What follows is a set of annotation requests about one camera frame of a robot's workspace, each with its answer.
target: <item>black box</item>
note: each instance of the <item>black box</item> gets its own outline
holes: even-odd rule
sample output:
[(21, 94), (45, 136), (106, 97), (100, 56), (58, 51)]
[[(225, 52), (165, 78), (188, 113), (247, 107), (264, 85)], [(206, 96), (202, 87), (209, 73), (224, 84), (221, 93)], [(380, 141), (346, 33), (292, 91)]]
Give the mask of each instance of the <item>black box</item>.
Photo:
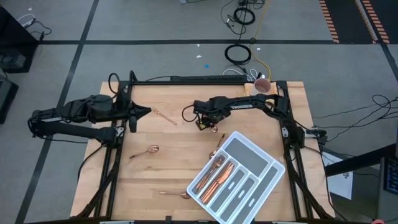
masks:
[(18, 86), (15, 83), (9, 80), (0, 80), (0, 124), (4, 124), (17, 90)]
[(39, 42), (0, 5), (0, 55), (16, 58), (7, 73), (28, 72)]

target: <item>copper utensil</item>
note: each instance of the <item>copper utensil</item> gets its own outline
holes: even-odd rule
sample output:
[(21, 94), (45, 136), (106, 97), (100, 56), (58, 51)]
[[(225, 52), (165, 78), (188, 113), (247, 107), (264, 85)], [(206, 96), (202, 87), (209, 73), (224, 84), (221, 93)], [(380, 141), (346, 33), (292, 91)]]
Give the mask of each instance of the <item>copper utensil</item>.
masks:
[(223, 156), (220, 156), (216, 158), (212, 165), (210, 166), (208, 172), (203, 176), (203, 178), (199, 181), (199, 183), (196, 186), (196, 191), (195, 193), (199, 193), (199, 191), (205, 187), (207, 184), (208, 180), (210, 177), (216, 172), (216, 170), (223, 164), (225, 158)]
[(175, 192), (159, 192), (159, 194), (162, 195), (179, 195), (181, 198), (184, 199), (191, 199), (191, 196), (186, 192), (180, 192), (180, 193), (175, 193)]
[(209, 153), (209, 159), (213, 158), (213, 156), (217, 153), (217, 150), (212, 151)]
[(157, 151), (159, 151), (159, 146), (158, 145), (151, 145), (151, 146), (148, 147), (148, 149), (146, 151), (140, 152), (140, 153), (137, 153), (137, 154), (134, 154), (134, 155), (130, 156), (130, 159), (132, 159), (134, 157), (137, 157), (137, 156), (141, 156), (141, 155), (143, 155), (143, 154), (145, 154), (147, 152), (152, 154), (152, 153), (155, 153)]
[(234, 168), (234, 164), (231, 162), (229, 164), (225, 165), (225, 167), (221, 171), (221, 173), (218, 174), (218, 177), (216, 178), (216, 180), (213, 181), (213, 183), (207, 188), (207, 190), (200, 197), (200, 200), (204, 204), (207, 204), (210, 201), (210, 199), (213, 197), (214, 193), (217, 191), (218, 187), (220, 187), (220, 185), (223, 184), (226, 181), (226, 179), (229, 177), (233, 168)]
[(224, 140), (224, 138), (225, 138), (225, 133), (222, 135), (222, 137), (218, 141), (217, 147), (219, 147), (221, 145), (221, 142)]
[(218, 141), (217, 149), (214, 150), (214, 151), (212, 151), (212, 152), (209, 154), (209, 159), (213, 158), (213, 156), (217, 153), (217, 150), (218, 150), (219, 146), (221, 145), (221, 142), (223, 141), (224, 138), (225, 138), (225, 133), (224, 133), (224, 134), (222, 135), (222, 137), (220, 138), (220, 141)]
[(172, 119), (166, 117), (166, 115), (162, 114), (159, 110), (157, 109), (152, 109), (152, 111), (157, 114), (157, 115), (161, 115), (164, 119), (166, 119), (167, 121), (169, 121), (170, 123), (177, 125), (175, 121), (173, 121)]

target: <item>orange striped tape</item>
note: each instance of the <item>orange striped tape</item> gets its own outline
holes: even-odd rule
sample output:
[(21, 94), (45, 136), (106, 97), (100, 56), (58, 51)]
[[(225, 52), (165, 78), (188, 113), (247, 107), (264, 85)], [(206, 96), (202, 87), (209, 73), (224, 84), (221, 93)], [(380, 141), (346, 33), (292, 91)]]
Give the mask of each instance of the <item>orange striped tape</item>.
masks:
[(326, 23), (328, 24), (329, 32), (331, 35), (331, 38), (335, 43), (340, 43), (338, 34), (335, 29), (335, 25), (333, 25), (333, 21), (330, 17), (329, 9), (326, 5), (326, 2), (324, 0), (319, 0), (319, 4), (321, 5), (322, 13), (323, 16), (325, 17)]
[(374, 11), (371, 2), (369, 0), (363, 0), (363, 3), (365, 5), (365, 10), (367, 10), (367, 12), (371, 17), (371, 20), (376, 26), (377, 30), (375, 30), (375, 32), (378, 32), (380, 34), (381, 39), (383, 40), (384, 43), (389, 44), (390, 38), (388, 37), (386, 31), (384, 30), (383, 25), (381, 24), (376, 12)]

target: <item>white paper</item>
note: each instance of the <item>white paper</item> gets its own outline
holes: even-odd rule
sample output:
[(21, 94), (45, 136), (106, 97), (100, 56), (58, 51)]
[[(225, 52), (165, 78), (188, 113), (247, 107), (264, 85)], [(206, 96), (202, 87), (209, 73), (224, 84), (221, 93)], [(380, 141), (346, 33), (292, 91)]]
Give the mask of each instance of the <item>white paper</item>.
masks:
[[(342, 159), (327, 152), (322, 154), (325, 166), (342, 161)], [(344, 174), (328, 177), (328, 186), (330, 192), (351, 200), (351, 194), (353, 191), (353, 172), (350, 171)]]

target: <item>copper knife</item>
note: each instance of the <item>copper knife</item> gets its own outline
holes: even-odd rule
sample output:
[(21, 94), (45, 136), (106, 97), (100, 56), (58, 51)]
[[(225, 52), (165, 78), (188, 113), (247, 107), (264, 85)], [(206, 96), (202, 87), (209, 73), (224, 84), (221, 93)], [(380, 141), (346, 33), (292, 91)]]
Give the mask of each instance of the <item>copper knife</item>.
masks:
[(205, 187), (205, 185), (207, 184), (208, 180), (210, 179), (210, 177), (216, 172), (216, 170), (223, 164), (225, 160), (225, 157), (220, 156), (218, 158), (216, 158), (212, 165), (210, 166), (208, 172), (202, 177), (202, 179), (199, 181), (199, 183), (197, 184), (196, 188), (195, 188), (195, 193), (199, 193), (199, 191)]
[(233, 168), (234, 164), (232, 162), (229, 162), (225, 165), (225, 168), (218, 175), (217, 179), (210, 185), (210, 187), (207, 188), (206, 192), (204, 192), (203, 195), (200, 197), (201, 201), (204, 204), (207, 204), (210, 201), (214, 193), (217, 191), (218, 187), (226, 181), (229, 175), (231, 175)]

